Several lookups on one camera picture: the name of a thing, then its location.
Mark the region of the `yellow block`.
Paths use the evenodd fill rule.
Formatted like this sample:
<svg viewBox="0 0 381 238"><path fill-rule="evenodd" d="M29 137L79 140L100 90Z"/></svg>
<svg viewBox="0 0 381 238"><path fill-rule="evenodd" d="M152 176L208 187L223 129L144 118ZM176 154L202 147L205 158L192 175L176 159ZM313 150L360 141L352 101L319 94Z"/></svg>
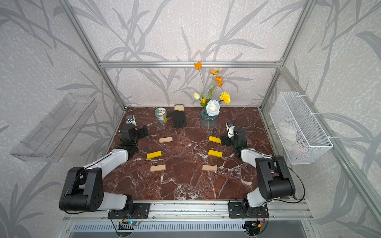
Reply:
<svg viewBox="0 0 381 238"><path fill-rule="evenodd" d="M209 150L208 151L208 155L215 156L215 157L218 157L218 158L222 158L223 157L223 153L222 152L214 151L214 150Z"/></svg>
<svg viewBox="0 0 381 238"><path fill-rule="evenodd" d="M218 144L222 144L221 139L217 137L210 136L208 140Z"/></svg>
<svg viewBox="0 0 381 238"><path fill-rule="evenodd" d="M156 151L156 152L153 152L153 153L149 153L146 155L147 159L153 159L153 158L157 158L157 157L160 157L162 156L162 152L161 151Z"/></svg>

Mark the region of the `wooden block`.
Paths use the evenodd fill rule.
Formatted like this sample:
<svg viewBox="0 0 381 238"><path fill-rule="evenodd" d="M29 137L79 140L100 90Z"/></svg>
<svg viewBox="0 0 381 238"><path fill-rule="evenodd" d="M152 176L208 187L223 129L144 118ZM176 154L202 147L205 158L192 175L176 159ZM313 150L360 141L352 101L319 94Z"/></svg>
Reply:
<svg viewBox="0 0 381 238"><path fill-rule="evenodd" d="M158 171L164 171L166 170L166 165L158 165L158 166L151 166L150 171L151 172L158 172Z"/></svg>
<svg viewBox="0 0 381 238"><path fill-rule="evenodd" d="M164 138L160 138L159 139L160 143L169 143L169 142L172 142L172 141L173 141L172 137L164 137Z"/></svg>
<svg viewBox="0 0 381 238"><path fill-rule="evenodd" d="M202 166L203 171L212 171L216 172L217 171L217 166L210 166L210 165L203 165Z"/></svg>

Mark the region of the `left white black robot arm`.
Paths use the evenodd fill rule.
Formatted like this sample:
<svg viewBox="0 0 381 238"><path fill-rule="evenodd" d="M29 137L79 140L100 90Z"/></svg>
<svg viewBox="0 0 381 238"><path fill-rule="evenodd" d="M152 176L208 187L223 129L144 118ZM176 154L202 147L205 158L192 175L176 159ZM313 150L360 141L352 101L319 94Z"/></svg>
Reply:
<svg viewBox="0 0 381 238"><path fill-rule="evenodd" d="M131 159L139 151L138 141L146 136L146 125L138 128L135 124L126 124L121 130L120 148L89 165L71 168L63 186L59 209L67 214L98 210L123 210L133 214L135 208L132 196L105 192L103 179Z"/></svg>

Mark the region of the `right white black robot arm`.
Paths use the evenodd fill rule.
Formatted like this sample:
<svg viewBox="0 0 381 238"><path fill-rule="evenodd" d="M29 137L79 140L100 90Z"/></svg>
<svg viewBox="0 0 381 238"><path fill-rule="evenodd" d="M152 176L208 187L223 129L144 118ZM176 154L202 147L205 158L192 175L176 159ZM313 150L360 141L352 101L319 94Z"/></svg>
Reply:
<svg viewBox="0 0 381 238"><path fill-rule="evenodd" d="M256 169L258 188L244 198L247 207L264 206L272 200L295 194L295 184L282 156L270 156L249 148L245 130L233 124L227 124L227 135L220 139L222 145L233 147L236 157Z"/></svg>

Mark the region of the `green tin can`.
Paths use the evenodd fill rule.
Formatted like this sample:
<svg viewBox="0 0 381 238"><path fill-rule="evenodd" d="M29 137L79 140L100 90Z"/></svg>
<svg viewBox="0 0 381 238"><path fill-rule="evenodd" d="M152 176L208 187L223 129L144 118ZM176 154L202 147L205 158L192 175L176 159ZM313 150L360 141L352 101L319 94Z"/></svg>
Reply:
<svg viewBox="0 0 381 238"><path fill-rule="evenodd" d="M167 122L167 110L165 108L157 108L155 110L155 115L157 117L157 120L160 123L165 123Z"/></svg>

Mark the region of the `glass vase with flowers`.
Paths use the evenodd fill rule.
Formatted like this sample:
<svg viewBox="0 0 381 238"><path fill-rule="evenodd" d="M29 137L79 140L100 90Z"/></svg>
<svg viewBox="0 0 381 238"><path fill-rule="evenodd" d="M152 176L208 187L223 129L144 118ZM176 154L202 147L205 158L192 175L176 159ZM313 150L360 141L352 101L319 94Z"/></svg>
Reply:
<svg viewBox="0 0 381 238"><path fill-rule="evenodd" d="M195 100L200 101L200 105L203 107L203 110L201 111L201 126L204 129L211 130L217 125L217 119L221 108L220 104L223 102L228 105L231 102L231 96L227 92L221 92L219 99L213 98L217 88L221 88L224 82L219 75L219 69L212 69L209 73L212 74L214 82L210 86L208 92L205 96L203 94L194 93L193 97Z"/></svg>

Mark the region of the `white cloth in basket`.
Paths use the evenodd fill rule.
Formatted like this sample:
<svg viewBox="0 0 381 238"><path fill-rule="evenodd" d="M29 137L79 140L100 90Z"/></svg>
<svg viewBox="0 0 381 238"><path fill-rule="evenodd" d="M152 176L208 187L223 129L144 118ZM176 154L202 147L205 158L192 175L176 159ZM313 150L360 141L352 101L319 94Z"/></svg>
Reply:
<svg viewBox="0 0 381 238"><path fill-rule="evenodd" d="M283 142L283 147L287 153L293 153L297 156L304 156L307 154L307 149L302 147L299 139L297 138L297 129L286 120L280 121L278 124L279 137Z"/></svg>

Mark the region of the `black glove on stand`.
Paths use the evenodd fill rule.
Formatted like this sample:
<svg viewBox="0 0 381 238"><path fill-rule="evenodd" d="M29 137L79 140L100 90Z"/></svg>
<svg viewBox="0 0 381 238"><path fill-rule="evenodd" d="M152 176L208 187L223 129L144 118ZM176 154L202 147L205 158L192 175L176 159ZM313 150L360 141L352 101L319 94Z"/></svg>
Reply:
<svg viewBox="0 0 381 238"><path fill-rule="evenodd" d="M187 125L186 115L184 112L184 105L177 104L174 111L167 114L167 118L173 118L173 128L181 129Z"/></svg>

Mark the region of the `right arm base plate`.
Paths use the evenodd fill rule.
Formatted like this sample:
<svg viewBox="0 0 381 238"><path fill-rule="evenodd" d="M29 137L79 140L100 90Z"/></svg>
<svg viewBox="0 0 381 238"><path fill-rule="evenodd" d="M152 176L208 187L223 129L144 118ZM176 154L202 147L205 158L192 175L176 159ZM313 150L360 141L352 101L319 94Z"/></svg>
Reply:
<svg viewBox="0 0 381 238"><path fill-rule="evenodd" d="M242 202L229 202L228 203L229 218L239 219L239 218L258 218L267 219L269 218L267 206L251 207L248 203Z"/></svg>

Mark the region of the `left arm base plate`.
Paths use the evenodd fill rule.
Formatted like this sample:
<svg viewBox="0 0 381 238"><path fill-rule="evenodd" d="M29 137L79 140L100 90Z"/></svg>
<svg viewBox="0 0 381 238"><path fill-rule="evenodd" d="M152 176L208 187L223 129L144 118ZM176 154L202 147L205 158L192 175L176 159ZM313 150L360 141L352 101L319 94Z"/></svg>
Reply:
<svg viewBox="0 0 381 238"><path fill-rule="evenodd" d="M111 210L108 215L108 219L140 219L144 220L148 218L150 210L150 203L134 203L129 205L128 209L123 210Z"/></svg>

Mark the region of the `clear acrylic wall shelf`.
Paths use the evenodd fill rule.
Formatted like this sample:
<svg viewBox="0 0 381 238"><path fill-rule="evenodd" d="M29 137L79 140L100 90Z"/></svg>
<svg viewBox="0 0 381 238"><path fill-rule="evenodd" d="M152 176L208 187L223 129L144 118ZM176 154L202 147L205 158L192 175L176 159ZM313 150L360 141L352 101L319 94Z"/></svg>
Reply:
<svg viewBox="0 0 381 238"><path fill-rule="evenodd" d="M25 162L57 162L98 104L94 97L68 93L10 152Z"/></svg>

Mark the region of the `aluminium front rail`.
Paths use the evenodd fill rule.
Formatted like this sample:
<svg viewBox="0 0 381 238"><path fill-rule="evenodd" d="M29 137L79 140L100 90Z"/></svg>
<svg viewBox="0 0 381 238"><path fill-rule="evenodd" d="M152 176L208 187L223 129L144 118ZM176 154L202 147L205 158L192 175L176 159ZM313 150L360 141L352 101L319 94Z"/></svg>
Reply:
<svg viewBox="0 0 381 238"><path fill-rule="evenodd" d="M135 213L132 218L143 222L164 222L164 221L229 221L230 215L239 215L237 220L262 221L262 216L266 221L281 220L313 220L313 216L305 201L290 204L280 201L273 201L258 209L253 215L243 215L237 208L233 208L234 203L240 201L231 200L138 200L138 203L149 203L149 208L144 208L141 212Z"/></svg>

